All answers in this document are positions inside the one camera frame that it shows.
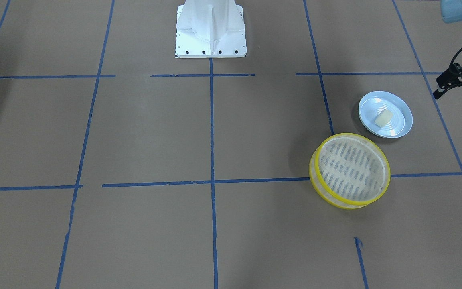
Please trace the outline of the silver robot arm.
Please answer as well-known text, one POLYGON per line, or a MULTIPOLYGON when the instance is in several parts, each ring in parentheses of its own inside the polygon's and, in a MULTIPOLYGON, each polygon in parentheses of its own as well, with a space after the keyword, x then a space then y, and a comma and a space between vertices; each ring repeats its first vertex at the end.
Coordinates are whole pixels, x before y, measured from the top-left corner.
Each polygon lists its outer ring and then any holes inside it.
POLYGON ((462 0, 441 0, 442 21, 446 24, 462 21, 462 0))

